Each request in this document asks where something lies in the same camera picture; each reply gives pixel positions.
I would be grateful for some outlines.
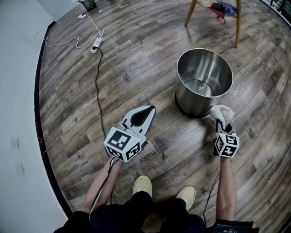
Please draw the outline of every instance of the white cable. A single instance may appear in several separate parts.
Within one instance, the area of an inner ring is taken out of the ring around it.
[[[97,26],[94,24],[94,22],[93,22],[93,20],[91,19],[91,17],[88,16],[88,15],[86,15],[86,16],[89,17],[89,19],[91,20],[92,24],[95,26],[96,31],[94,31],[94,32],[90,35],[90,37],[89,37],[89,39],[87,40],[87,42],[86,42],[85,44],[83,44],[81,47],[78,47],[78,43],[79,43],[79,39],[80,39],[79,36],[76,36],[76,37],[70,39],[68,42],[66,42],[66,43],[64,43],[64,44],[55,44],[55,45],[53,45],[53,46],[48,46],[46,40],[44,39],[44,41],[45,41],[45,46],[46,46],[47,48],[51,48],[51,47],[54,47],[54,46],[63,46],[63,45],[65,45],[65,44],[68,44],[69,42],[71,42],[73,39],[78,38],[77,43],[76,43],[76,48],[77,48],[77,49],[80,49],[80,48],[84,47],[84,46],[89,42],[89,40],[91,39],[91,37],[92,37],[96,32],[99,32],[100,38],[102,39],[102,41],[104,41],[104,39],[103,39],[104,28],[102,28],[102,29],[99,30],[99,29],[97,28]]]

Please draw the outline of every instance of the wall outlet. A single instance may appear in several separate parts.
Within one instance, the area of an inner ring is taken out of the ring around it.
[[[15,175],[17,175],[17,176],[23,176],[24,175],[24,170],[23,170],[22,163],[17,163],[17,164],[14,165],[14,172],[15,172]]]
[[[10,147],[13,149],[18,149],[18,138],[17,137],[10,137]]]

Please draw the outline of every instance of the stool leg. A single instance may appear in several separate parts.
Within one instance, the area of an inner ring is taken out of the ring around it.
[[[189,22],[189,20],[190,20],[190,18],[191,18],[191,15],[192,15],[192,13],[193,13],[193,10],[194,10],[194,7],[195,7],[195,5],[196,5],[196,2],[197,2],[197,0],[192,0],[192,2],[191,2],[191,5],[190,5],[190,8],[189,8],[189,11],[188,11],[188,14],[187,14],[187,17],[186,17],[186,20],[185,20],[185,26],[187,26],[188,25],[188,22]]]
[[[236,17],[236,45],[238,47],[238,43],[240,42],[241,36],[241,0],[236,0],[236,8],[237,8],[237,17]]]

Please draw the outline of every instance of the white wall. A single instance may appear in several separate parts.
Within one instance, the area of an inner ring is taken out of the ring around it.
[[[52,233],[66,221],[50,186],[34,121],[37,61],[53,21],[36,0],[0,0],[0,231]],[[10,148],[10,136],[19,149]],[[16,176],[22,163],[25,175]]]
[[[78,0],[37,0],[55,21],[75,8]]]

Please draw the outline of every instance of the metal trash can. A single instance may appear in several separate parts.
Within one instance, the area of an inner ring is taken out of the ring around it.
[[[219,54],[208,49],[188,50],[177,62],[176,104],[189,117],[205,117],[232,82],[231,68]]]
[[[90,11],[96,7],[94,0],[78,0],[78,2],[82,3],[87,11]]]

